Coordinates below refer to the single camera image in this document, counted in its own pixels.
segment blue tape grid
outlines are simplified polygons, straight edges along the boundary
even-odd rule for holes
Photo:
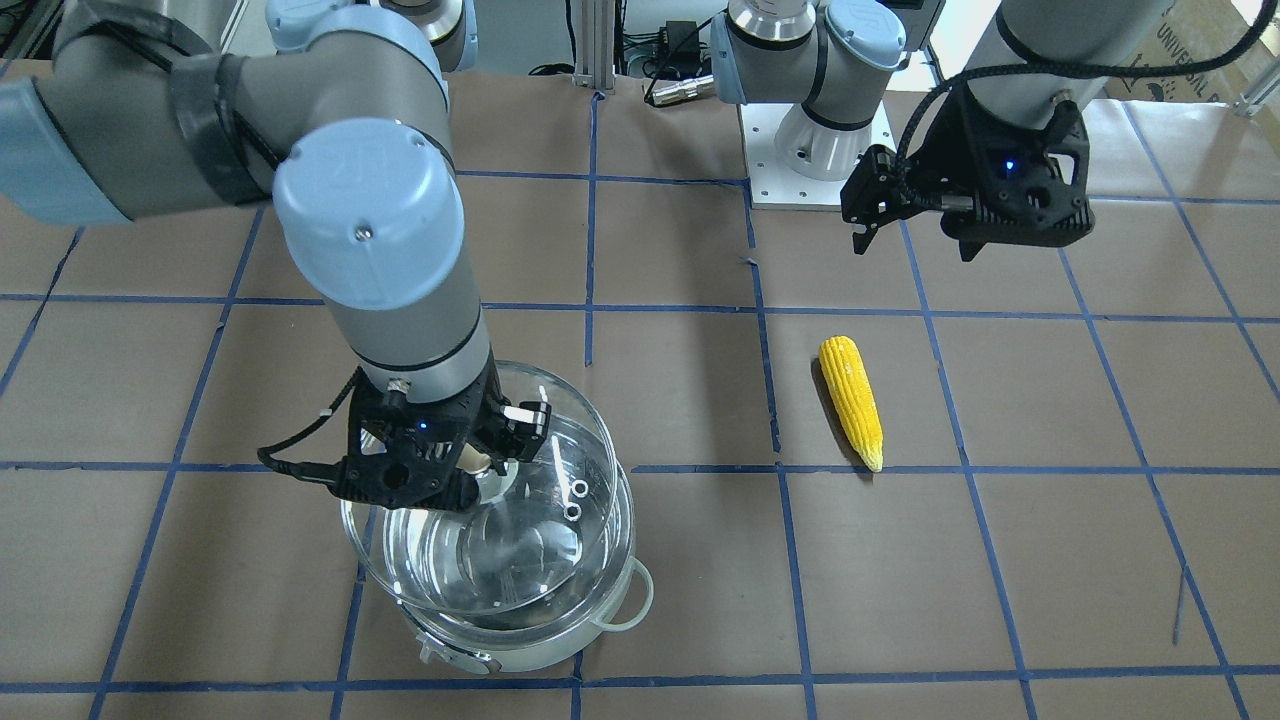
[[[0,76],[8,70],[9,63],[5,63],[0,68]],[[1187,218],[1184,204],[1208,204],[1208,205],[1280,205],[1280,201],[1272,200],[1220,200],[1220,199],[1201,199],[1201,197],[1178,197],[1167,177],[1160,168],[1155,154],[1151,151],[1140,128],[1134,122],[1133,117],[1129,115],[1129,122],[1134,127],[1135,133],[1143,143],[1144,150],[1148,154],[1152,164],[1156,167],[1157,173],[1167,191],[1167,197],[1139,197],[1139,196],[1096,196],[1097,200],[1115,200],[1115,201],[1142,201],[1142,202],[1174,202],[1178,208],[1180,217],[1188,229],[1188,233],[1196,245],[1197,250],[1201,252],[1206,266],[1208,268],[1215,284],[1219,288],[1224,299],[1224,304],[1228,307],[1230,316],[1179,316],[1179,315],[1093,315],[1089,313],[1083,295],[1075,283],[1074,274],[1070,270],[1070,265],[1065,258],[1061,255],[1064,264],[1064,270],[1068,273],[1069,282],[1073,291],[1076,293],[1076,300],[1080,306],[1079,314],[1070,313],[969,313],[969,311],[945,311],[945,310],[932,310],[927,305],[927,297],[924,295],[923,279],[919,275],[919,268],[915,261],[914,249],[910,246],[910,237],[904,227],[904,236],[908,242],[908,251],[910,263],[913,266],[913,274],[916,281],[916,290],[922,300],[922,310],[909,310],[909,309],[887,309],[887,310],[868,310],[868,309],[826,309],[826,307],[769,307],[764,305],[763,291],[759,277],[759,268],[753,268],[753,282],[755,286],[755,306],[754,307],[732,307],[732,306],[666,306],[666,305],[595,305],[594,304],[594,211],[595,211],[595,186],[599,182],[630,182],[630,183],[649,183],[649,184],[721,184],[721,186],[737,186],[744,190],[744,200],[746,206],[746,222],[748,222],[748,245],[749,247],[755,247],[754,229],[750,220],[750,192],[749,186],[741,179],[695,179],[695,181],[681,181],[681,179],[666,179],[666,178],[643,178],[643,177],[622,177],[622,176],[599,176],[595,172],[595,159],[596,159],[596,142],[598,142],[598,113],[596,105],[600,97],[593,96],[591,100],[591,170],[589,174],[554,174],[554,173],[504,173],[504,172],[468,172],[462,170],[460,176],[485,176],[485,177],[509,177],[509,178],[547,178],[547,179],[579,179],[588,181],[591,184],[591,197],[589,201],[589,245],[588,245],[588,288],[586,299],[582,305],[573,304],[486,304],[490,309],[512,309],[512,310],[563,310],[563,311],[584,311],[588,315],[586,332],[588,332],[588,348],[584,360],[590,364],[590,334],[591,334],[591,315],[596,311],[605,313],[726,313],[726,314],[750,314],[754,313],[758,318],[759,333],[760,333],[760,348],[762,348],[762,361],[764,364],[764,377],[765,377],[765,391],[769,402],[769,416],[771,416],[771,430],[774,442],[774,450],[780,447],[780,436],[777,428],[777,413],[776,402],[773,397],[773,383],[772,383],[772,363],[769,359],[768,350],[768,334],[767,334],[767,316],[768,315],[794,315],[794,314],[820,314],[820,315],[888,315],[888,316],[919,316],[924,319],[927,329],[929,331],[931,343],[933,346],[936,360],[940,364],[940,380],[945,388],[945,397],[947,400],[948,414],[951,415],[952,429],[956,433],[957,448],[961,452],[961,465],[955,466],[895,466],[886,468],[884,474],[964,474],[966,483],[970,489],[970,498],[974,503],[974,510],[978,516],[979,529],[983,534],[984,547],[988,553],[988,562],[992,566],[992,573],[995,582],[997,584],[997,593],[1001,598],[1001,609],[1005,614],[1006,626],[1010,634],[1010,644],[1015,656],[1016,669],[1012,671],[1007,670],[977,670],[977,671],[959,671],[959,673],[864,673],[864,674],[814,674],[812,671],[812,665],[809,660],[808,650],[808,630],[804,619],[804,601],[803,601],[803,588],[800,584],[799,574],[799,559],[796,555],[795,536],[794,536],[794,520],[790,509],[790,491],[787,487],[787,477],[790,474],[805,474],[805,473],[856,473],[863,470],[861,468],[849,466],[849,465],[836,465],[836,466],[823,466],[823,465],[785,465],[777,462],[774,465],[646,465],[637,466],[632,470],[636,474],[644,473],[773,473],[778,478],[780,483],[780,497],[783,506],[783,521],[785,533],[787,538],[788,547],[788,564],[792,579],[792,592],[794,603],[796,612],[796,625],[797,625],[797,638],[800,643],[801,655],[801,673],[800,674],[783,674],[783,675],[763,675],[763,676],[691,676],[691,678],[668,678],[668,676],[639,676],[639,678],[605,678],[599,680],[584,680],[582,679],[582,655],[575,659],[573,674],[566,679],[521,679],[521,678],[500,678],[497,680],[348,680],[347,670],[351,662],[351,650],[355,642],[355,628],[356,620],[358,619],[361,593],[362,593],[362,578],[357,575],[356,583],[352,588],[352,601],[348,611],[348,624],[343,641],[343,651],[339,661],[338,678],[333,682],[280,682],[280,683],[210,683],[210,682],[192,682],[192,683],[131,683],[131,682],[115,682],[111,679],[114,673],[114,666],[119,659],[120,648],[123,647],[123,639],[128,629],[128,623],[132,616],[133,606],[136,605],[138,592],[141,589],[141,583],[146,573],[146,566],[150,560],[151,551],[159,532],[159,524],[163,519],[164,506],[168,501],[168,496],[172,491],[173,480],[179,471],[234,471],[234,473],[260,473],[265,469],[257,465],[236,465],[236,464],[186,464],[180,461],[182,450],[186,445],[187,437],[191,430],[191,424],[195,420],[195,414],[198,409],[200,400],[204,393],[204,387],[207,383],[209,372],[211,370],[214,357],[216,355],[220,340],[221,329],[215,332],[214,338],[210,343],[210,350],[206,355],[206,363],[201,372],[200,380],[197,383],[196,392],[192,397],[192,402],[188,406],[187,420],[183,425],[183,432],[179,436],[178,447],[175,447],[173,461],[165,462],[40,462],[40,461],[0,461],[0,469],[31,469],[31,470],[60,470],[68,468],[83,468],[95,470],[108,470],[108,471],[140,471],[140,470],[152,470],[152,471],[166,471],[165,484],[161,489],[160,498],[157,500],[156,510],[152,516],[151,527],[148,529],[147,539],[143,546],[142,556],[134,574],[134,580],[131,587],[129,596],[125,601],[125,609],[122,612],[120,623],[116,629],[116,635],[113,641],[111,651],[108,657],[106,666],[104,667],[102,678],[97,683],[0,683],[0,694],[4,693],[95,693],[93,708],[91,711],[91,720],[96,719],[102,707],[102,701],[109,693],[148,693],[148,692],[297,692],[297,691],[314,691],[314,692],[333,692],[334,701],[332,706],[332,717],[337,719],[340,716],[342,697],[346,692],[355,691],[465,691],[465,689],[568,689],[571,691],[571,719],[579,720],[581,717],[581,689],[582,688],[625,688],[625,687],[704,687],[704,685],[803,685],[805,689],[806,698],[806,712],[808,717],[815,717],[815,702],[814,691],[815,685],[824,684],[861,684],[861,683],[948,683],[948,682],[983,682],[983,680],[1018,680],[1023,688],[1024,701],[1028,707],[1028,716],[1036,717],[1034,702],[1030,694],[1029,683],[1032,680],[1044,680],[1044,679],[1082,679],[1082,678],[1147,678],[1147,676],[1222,676],[1226,679],[1233,698],[1236,702],[1236,708],[1242,719],[1248,719],[1248,711],[1244,707],[1243,698],[1239,693],[1235,678],[1240,675],[1280,675],[1280,665],[1230,665],[1225,652],[1222,651],[1221,643],[1216,635],[1212,626],[1212,620],[1210,618],[1207,606],[1204,603],[1203,596],[1199,592],[1198,585],[1194,582],[1194,575],[1188,569],[1188,583],[1192,589],[1192,596],[1197,603],[1197,610],[1201,614],[1202,621],[1211,637],[1215,652],[1219,657],[1217,665],[1203,665],[1203,666],[1155,666],[1155,667],[1059,667],[1059,669],[1029,669],[1021,659],[1021,651],[1019,647],[1019,641],[1016,635],[1016,626],[1014,624],[1012,612],[1009,606],[1007,593],[1004,588],[1002,577],[1000,574],[998,561],[995,555],[995,547],[991,542],[989,529],[986,524],[984,512],[982,509],[982,498],[978,493],[978,488],[973,480],[977,474],[1119,474],[1119,475],[1143,475],[1148,479],[1153,497],[1157,502],[1157,507],[1161,512],[1161,518],[1165,521],[1166,530],[1170,534],[1170,541],[1174,544],[1175,552],[1179,561],[1185,566],[1187,559],[1183,552],[1181,543],[1178,539],[1176,530],[1172,525],[1172,520],[1165,506],[1164,497],[1160,493],[1160,487],[1157,478],[1167,474],[1213,474],[1213,475],[1228,475],[1228,477],[1257,477],[1257,475],[1280,475],[1280,468],[1207,468],[1207,466],[1152,466],[1147,462],[1146,455],[1142,452],[1140,441],[1137,436],[1135,427],[1133,425],[1132,418],[1128,414],[1126,406],[1124,404],[1124,397],[1120,393],[1119,384],[1115,382],[1114,374],[1111,373],[1110,363],[1106,357],[1105,348],[1097,336],[1096,322],[1097,320],[1110,320],[1110,322],[1162,322],[1162,323],[1233,323],[1235,324],[1242,336],[1245,338],[1247,345],[1254,355],[1260,369],[1267,378],[1268,384],[1272,391],[1276,392],[1276,383],[1271,375],[1268,368],[1262,360],[1256,345],[1248,334],[1247,325],[1251,324],[1280,324],[1280,318],[1245,318],[1240,316],[1235,310],[1234,304],[1226,293],[1225,287],[1221,283],[1220,277],[1212,266],[1212,263],[1199,242],[1194,228],[1190,225]],[[241,256],[239,266],[237,268],[236,278],[233,281],[232,288],[225,297],[151,297],[151,296],[78,296],[78,295],[58,295],[52,293],[54,284],[60,274],[61,266],[67,261],[67,256],[74,250],[81,233],[78,232],[72,241],[70,247],[64,255],[63,261],[59,264],[59,269],[55,272],[54,283],[50,286],[50,292],[45,296],[38,295],[22,295],[22,293],[8,293],[0,295],[0,301],[40,301],[41,306],[37,309],[36,315],[32,318],[31,324],[24,333],[23,340],[19,342],[18,350],[14,352],[9,366],[5,370],[3,378],[0,378],[0,395],[3,395],[4,388],[10,382],[15,368],[18,366],[22,354],[26,351],[31,337],[35,333],[36,325],[44,307],[49,302],[168,302],[168,304],[210,304],[223,306],[223,324],[229,316],[230,309],[236,305],[280,305],[280,306],[314,306],[321,305],[319,300],[315,299],[275,299],[275,297],[236,297],[237,290],[243,275],[247,260],[250,258],[250,251],[252,249],[253,240],[257,233],[261,214],[255,219],[253,227],[250,232],[250,237],[246,241],[244,251]],[[1083,320],[1088,324],[1091,334],[1094,340],[1096,348],[1100,354],[1100,359],[1103,368],[1108,375],[1108,380],[1112,383],[1112,391],[1116,396],[1117,404],[1120,404],[1121,414],[1125,418],[1126,425],[1130,432],[1130,437],[1134,441],[1135,450],[1138,451],[1140,465],[1139,466],[980,466],[972,465],[968,460],[966,454],[963,447],[963,437],[960,434],[959,416],[950,393],[950,386],[946,379],[946,370],[942,365],[941,347],[937,342],[937,336],[933,329],[934,318],[987,318],[987,319],[1050,319],[1050,320]]]
[[[746,220],[746,247],[755,250],[755,224],[751,222],[751,188],[742,186],[742,211]],[[754,260],[751,266],[751,288],[755,296],[755,323],[760,337],[760,361],[764,370],[764,400],[769,411],[769,436],[773,452],[782,452],[782,436],[778,429],[778,402],[773,387],[773,360],[769,356],[769,328],[764,309],[764,283],[760,279],[760,266]],[[809,656],[809,623],[805,620],[804,587],[800,584],[800,553],[796,547],[795,516],[791,512],[791,487],[787,471],[781,460],[774,464],[778,478],[778,500],[782,505],[782,534],[787,544],[787,574],[791,579],[791,606],[795,612],[796,643],[800,655],[800,684],[804,688],[806,720],[818,720],[818,697],[813,682],[813,661]]]
[[[1271,386],[1271,395],[1274,395],[1276,400],[1280,400],[1280,387],[1276,386],[1276,380],[1267,369],[1267,364],[1262,360],[1262,354],[1258,352],[1257,345],[1253,343],[1253,337],[1249,336],[1249,329],[1244,327],[1240,314],[1235,310],[1235,304],[1231,302],[1231,297],[1226,293],[1226,286],[1222,284],[1222,278],[1219,277],[1217,270],[1213,268],[1213,263],[1208,258],[1208,252],[1204,251],[1204,245],[1201,242],[1199,234],[1197,234],[1196,228],[1192,227],[1192,220],[1187,217],[1187,209],[1183,206],[1183,201],[1178,197],[1178,193],[1174,192],[1174,186],[1169,182],[1169,176],[1165,174],[1165,169],[1160,167],[1160,161],[1156,159],[1156,152],[1151,149],[1151,143],[1147,141],[1147,136],[1143,135],[1142,128],[1138,126],[1138,120],[1133,117],[1133,111],[1128,105],[1121,105],[1121,109],[1124,110],[1125,118],[1129,120],[1129,126],[1133,128],[1134,135],[1138,136],[1138,142],[1142,143],[1143,152],[1147,154],[1147,159],[1151,160],[1151,165],[1156,169],[1156,174],[1160,176],[1160,183],[1165,187],[1165,192],[1169,193],[1169,200],[1172,201],[1174,208],[1178,210],[1178,217],[1181,218],[1183,225],[1187,228],[1187,234],[1190,236],[1192,243],[1196,246],[1196,251],[1199,252],[1201,260],[1204,261],[1204,268],[1213,279],[1213,286],[1217,288],[1219,295],[1222,296],[1222,302],[1226,305],[1228,313],[1230,313],[1231,319],[1235,320],[1235,324],[1240,331],[1240,336],[1244,337],[1244,343],[1249,346],[1249,352],[1253,354],[1253,359],[1257,361],[1258,368],[1262,369],[1262,374],[1266,377],[1267,384]]]
[[[600,150],[600,101],[607,96],[603,92],[591,94],[591,136],[588,160],[586,177],[586,327],[582,334],[582,366],[590,368],[595,348],[595,197],[599,188],[596,167]]]
[[[142,544],[142,556],[138,559],[138,566],[133,574],[133,583],[129,585],[129,594],[125,597],[124,610],[120,612],[120,621],[115,629],[115,638],[111,641],[111,650],[106,656],[106,664],[102,666],[102,676],[99,680],[97,692],[93,694],[93,705],[88,715],[90,720],[97,720],[102,714],[102,703],[106,701],[106,689],[111,683],[113,675],[115,674],[115,665],[120,659],[120,648],[124,647],[124,637],[129,630],[129,621],[133,619],[133,609],[137,605],[138,594],[142,589],[142,580],[147,573],[147,564],[151,561],[151,552],[155,548],[156,537],[160,533],[160,521],[164,519],[165,506],[169,502],[169,495],[173,492],[174,479],[178,475],[178,465],[182,462],[182,454],[187,447],[187,439],[191,436],[191,427],[196,421],[196,411],[200,409],[200,401],[205,395],[205,386],[209,383],[209,374],[212,372],[214,359],[218,356],[218,348],[221,346],[223,331],[227,328],[227,322],[229,320],[232,307],[234,306],[233,300],[239,290],[241,279],[244,277],[244,268],[248,265],[248,258],[253,250],[253,241],[257,238],[257,231],[262,224],[262,213],[264,210],[259,210],[253,217],[253,224],[250,227],[248,237],[244,241],[244,250],[241,252],[239,264],[236,266],[236,275],[232,278],[230,288],[228,288],[227,297],[223,302],[219,324],[214,329],[212,340],[209,342],[209,351],[205,354],[205,364],[200,370],[200,379],[196,382],[196,389],[187,406],[187,416],[182,423],[182,430],[178,433],[178,443],[173,450],[173,460],[165,473],[164,486],[161,486],[160,497],[156,500],[156,507],[151,516],[151,525],[147,529],[146,542]]]
[[[29,292],[0,293],[0,302],[46,301],[46,296]],[[187,297],[170,295],[69,295],[52,293],[47,302],[119,302],[152,305],[221,305],[223,297]],[[236,297],[232,305],[257,306],[315,306],[324,301],[315,297]],[[737,305],[644,305],[644,304],[576,304],[576,302],[484,302],[485,310],[539,310],[561,313],[708,313],[750,315],[759,311],[755,306]],[[765,305],[765,315],[845,315],[882,318],[923,318],[924,313],[909,307],[780,307]],[[1280,325],[1280,318],[1261,315],[1125,315],[1094,313],[1018,313],[1007,310],[929,310],[934,318],[964,318],[977,320],[1107,320],[1114,323],[1207,323]]]
[[[991,577],[996,584],[996,596],[1000,600],[1000,611],[1005,618],[1005,629],[1009,633],[1009,646],[1014,656],[1014,667],[1018,673],[1018,684],[1023,692],[1023,703],[1027,706],[1027,717],[1037,720],[1036,701],[1032,697],[1030,675],[1027,673],[1027,662],[1023,657],[1023,646],[1018,638],[1018,625],[1014,621],[1014,610],[1009,602],[1009,591],[1005,588],[1005,577],[1000,570],[1000,560],[996,557],[996,544],[991,539],[991,528],[987,525],[987,512],[982,505],[982,493],[978,492],[978,482],[974,479],[973,466],[969,464],[969,452],[965,450],[964,433],[960,429],[960,414],[956,410],[955,398],[951,395],[951,382],[947,378],[946,363],[942,359],[942,346],[938,345],[938,333],[933,323],[933,311],[929,309],[929,297],[924,292],[924,277],[915,258],[915,246],[911,243],[911,232],[906,223],[899,220],[902,231],[902,241],[906,245],[906,258],[911,265],[911,275],[915,279],[915,291],[920,299],[920,311],[924,316],[924,329],[929,336],[929,345],[933,348],[933,360],[938,364],[938,382],[942,386],[942,398],[947,406],[951,420],[951,433],[955,436],[956,451],[960,454],[960,468],[964,471],[965,484],[969,488],[969,501],[978,520],[978,530],[982,534],[982,544],[987,552],[987,564],[991,566]]]
[[[40,325],[40,319],[45,316],[45,307],[49,306],[50,299],[54,295],[54,287],[58,286],[58,281],[63,277],[63,269],[67,268],[67,261],[70,260],[72,251],[79,245],[81,238],[84,237],[84,228],[78,228],[72,234],[72,242],[67,246],[67,252],[63,252],[63,258],[58,261],[58,266],[54,268],[54,275],[49,281],[49,290],[45,295],[40,297],[40,306],[36,307],[36,313],[32,314],[31,322],[27,323],[26,332],[22,333],[22,340],[18,341],[18,347],[13,352],[13,357],[9,359],[9,365],[5,366],[4,375],[0,375],[0,397],[4,397],[6,389],[9,389],[9,383],[13,382],[13,374],[18,372],[18,364],[22,363],[22,356],[27,354],[27,346],[31,345],[31,338],[36,336],[36,327]]]

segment light blue joint cap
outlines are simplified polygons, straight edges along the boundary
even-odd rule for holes
[[[475,0],[463,0],[462,3],[462,18],[466,20],[467,37],[462,45],[462,58],[458,59],[458,67],[454,70],[470,70],[476,64],[476,55],[479,54],[480,33],[476,29],[476,4]]]
[[[0,192],[51,225],[128,223],[76,159],[31,78],[0,85]]]
[[[712,20],[712,74],[716,76],[716,96],[730,105],[746,105],[742,77],[737,73],[733,44],[728,38],[724,13]]]
[[[266,27],[280,53],[302,53],[311,31],[325,15],[352,4],[352,0],[266,0]]]
[[[440,287],[462,252],[462,197],[444,156],[396,120],[308,133],[276,170],[274,196],[298,270],[348,307],[411,305]]]
[[[882,70],[896,70],[906,50],[902,20],[876,0],[832,0],[827,28],[846,50]]]
[[[311,29],[306,46],[310,47],[320,37],[330,32],[364,32],[398,45],[410,55],[417,58],[420,63],[431,70],[435,79],[444,85],[444,74],[440,72],[440,60],[435,56],[430,41],[422,31],[411,20],[393,10],[374,8],[370,5],[351,5],[337,13],[329,13]],[[444,94],[445,106],[448,106],[448,92]]]

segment cardboard box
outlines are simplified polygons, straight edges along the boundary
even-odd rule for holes
[[[1248,29],[1231,0],[1178,0],[1152,33],[1138,45],[1130,67],[1185,65],[1221,55]],[[1235,63],[1207,74],[1166,78],[1114,78],[1106,91],[1111,97],[1161,102],[1225,102],[1239,100],[1253,78],[1266,72],[1280,51],[1280,20],[1272,20],[1262,40]],[[1280,100],[1272,99],[1254,122],[1280,154]]]

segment clear glass lid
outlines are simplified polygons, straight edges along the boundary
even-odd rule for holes
[[[572,575],[603,573],[612,555],[605,543],[617,538],[605,528],[618,470],[599,414],[545,370],[499,361],[498,377],[512,402],[552,406],[532,461],[508,462],[504,475],[498,468],[476,475],[480,501],[461,512],[342,503],[366,571],[412,606],[451,615],[506,612]]]

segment corn cob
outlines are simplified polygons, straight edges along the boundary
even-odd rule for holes
[[[858,346],[847,337],[832,337],[822,343],[818,361],[849,443],[873,473],[881,471],[884,468],[884,430]]]

